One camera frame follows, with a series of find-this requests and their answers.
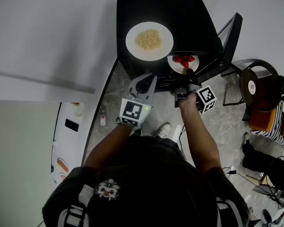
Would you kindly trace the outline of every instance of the strawberry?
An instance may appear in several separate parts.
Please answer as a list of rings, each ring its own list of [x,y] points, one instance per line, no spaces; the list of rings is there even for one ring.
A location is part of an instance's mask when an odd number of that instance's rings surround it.
[[[181,56],[175,56],[174,57],[174,62],[181,63],[181,61],[182,61]]]
[[[188,57],[188,62],[193,62],[194,60],[195,60],[195,58],[194,58],[193,56],[190,55],[190,56]]]
[[[185,68],[189,68],[188,61],[181,62],[181,65],[184,66]]]

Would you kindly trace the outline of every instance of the floor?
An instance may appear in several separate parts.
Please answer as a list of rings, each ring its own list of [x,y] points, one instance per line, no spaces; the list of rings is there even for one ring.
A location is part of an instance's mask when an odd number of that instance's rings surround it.
[[[101,105],[101,108],[104,106],[106,109],[107,124],[106,126],[100,126],[99,112],[90,136],[86,156],[116,126],[115,119],[119,116],[121,99],[126,97],[129,83],[130,79],[125,70],[121,64],[118,64]],[[241,99],[237,76],[233,74],[222,78],[218,75],[206,81],[203,86],[205,85],[210,85],[218,98],[214,108],[203,114],[202,119],[218,145],[222,167],[235,169],[243,176],[248,174],[260,178],[258,173],[254,173],[240,165],[243,159],[243,153],[240,150],[241,138],[249,130],[247,124],[241,120],[244,115],[245,104],[227,107],[223,107],[222,105],[226,87],[228,88],[226,96],[227,103],[237,102]],[[174,108],[174,97],[170,92],[156,93],[153,97],[153,103],[154,107],[142,126],[144,135],[150,135],[164,122],[170,122],[173,128],[177,125],[183,126],[180,111]],[[193,165],[185,133],[181,136],[181,142],[187,161]],[[281,146],[261,136],[252,137],[251,143],[255,149],[272,156],[278,157],[284,155],[284,149]],[[231,175],[229,180],[243,198],[246,199],[248,206],[253,208],[254,218],[260,218],[261,211],[264,208],[268,209],[272,215],[277,211],[277,205],[274,202],[266,196],[252,191],[254,185],[241,176]]]

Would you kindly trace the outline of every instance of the white plate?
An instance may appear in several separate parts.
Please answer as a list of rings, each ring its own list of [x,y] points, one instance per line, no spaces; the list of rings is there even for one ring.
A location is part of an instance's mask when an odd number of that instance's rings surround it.
[[[152,51],[145,51],[135,43],[137,35],[147,29],[156,29],[159,32],[159,36],[162,40],[161,46]],[[131,30],[127,33],[125,43],[128,51],[134,57],[144,61],[156,61],[169,54],[174,45],[174,38],[172,37],[171,32],[162,24],[155,22],[144,22],[131,28]]]
[[[193,55],[193,57],[195,58],[195,60],[192,61],[192,62],[189,62],[188,64],[189,64],[190,69],[193,69],[193,71],[196,71],[199,67],[200,61],[199,61],[198,56]],[[186,68],[184,66],[182,66],[181,63],[174,62],[172,58],[173,58],[173,56],[167,57],[167,61],[169,62],[170,67],[177,73],[187,74]]]

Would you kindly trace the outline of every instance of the pasta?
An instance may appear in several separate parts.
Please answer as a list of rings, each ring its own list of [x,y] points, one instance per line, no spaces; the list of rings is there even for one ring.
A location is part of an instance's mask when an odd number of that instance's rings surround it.
[[[152,51],[161,46],[162,40],[156,29],[147,29],[137,35],[135,43],[146,51]]]

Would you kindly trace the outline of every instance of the wrist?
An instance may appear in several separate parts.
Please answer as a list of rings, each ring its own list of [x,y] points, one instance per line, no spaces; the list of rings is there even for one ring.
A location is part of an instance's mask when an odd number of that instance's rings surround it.
[[[180,108],[181,114],[187,114],[187,113],[189,114],[189,113],[198,112],[196,104],[181,105],[179,108]]]

